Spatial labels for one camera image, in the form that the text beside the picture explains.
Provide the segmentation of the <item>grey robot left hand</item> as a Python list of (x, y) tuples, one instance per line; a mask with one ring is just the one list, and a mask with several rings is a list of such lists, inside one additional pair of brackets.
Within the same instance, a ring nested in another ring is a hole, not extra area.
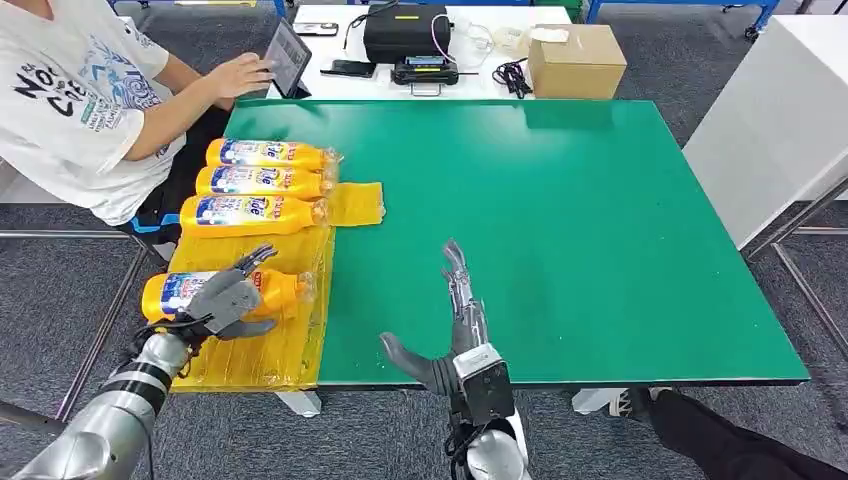
[(275, 319), (248, 322), (244, 318), (259, 307), (261, 300), (258, 288), (248, 277), (276, 253), (270, 244), (263, 244), (229, 269), (214, 274), (192, 297), (169, 331), (186, 343), (197, 345), (209, 337), (233, 340), (270, 332), (276, 326)]

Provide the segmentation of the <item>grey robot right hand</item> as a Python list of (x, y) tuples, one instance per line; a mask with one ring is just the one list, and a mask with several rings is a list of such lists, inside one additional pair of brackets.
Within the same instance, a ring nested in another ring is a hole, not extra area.
[(447, 282), (452, 312), (451, 345), (436, 359), (427, 359), (409, 351), (390, 332), (379, 335), (390, 362), (437, 395), (451, 396), (460, 390), (460, 380), (453, 359), (488, 342), (482, 302), (473, 294), (471, 275), (458, 243), (449, 239), (442, 248), (449, 268), (442, 269)]

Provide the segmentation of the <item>person's right hand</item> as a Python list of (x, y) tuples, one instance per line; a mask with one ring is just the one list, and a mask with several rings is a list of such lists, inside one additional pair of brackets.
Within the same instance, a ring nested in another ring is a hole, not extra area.
[(215, 67), (202, 79), (204, 90), (215, 100), (234, 99), (267, 88), (275, 79), (272, 61), (244, 53)]

